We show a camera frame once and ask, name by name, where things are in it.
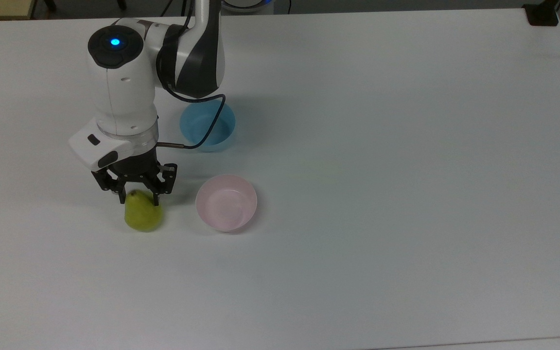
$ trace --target table surface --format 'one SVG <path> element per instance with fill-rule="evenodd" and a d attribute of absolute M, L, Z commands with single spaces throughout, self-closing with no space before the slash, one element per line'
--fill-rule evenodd
<path fill-rule="evenodd" d="M 182 18 L 162 18 L 166 23 Z M 522 9 L 223 19 L 221 153 L 133 232 L 67 146 L 111 19 L 0 22 L 0 350 L 357 350 L 560 336 L 560 25 Z M 186 107 L 157 91 L 160 139 Z M 213 175 L 260 208 L 214 232 Z"/>
<path fill-rule="evenodd" d="M 0 0 L 0 19 L 23 19 L 31 16 L 36 0 Z"/>

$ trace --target white robot link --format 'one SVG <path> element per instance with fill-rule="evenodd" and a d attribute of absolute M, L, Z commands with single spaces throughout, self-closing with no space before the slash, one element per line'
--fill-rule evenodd
<path fill-rule="evenodd" d="M 187 27 L 190 10 L 184 26 L 121 18 L 89 39 L 87 66 L 96 115 L 69 139 L 69 145 L 103 191 L 117 193 L 120 203 L 127 182 L 142 182 L 153 191 L 157 206 L 160 193 L 172 192 L 177 166 L 161 166 L 156 147 L 193 149 L 206 139 L 194 146 L 158 144 L 155 87 L 186 102 L 221 97 L 207 137 L 211 132 L 225 102 L 224 95 L 204 98 L 224 77 L 221 7 L 221 0 L 195 2 L 192 28 Z"/>

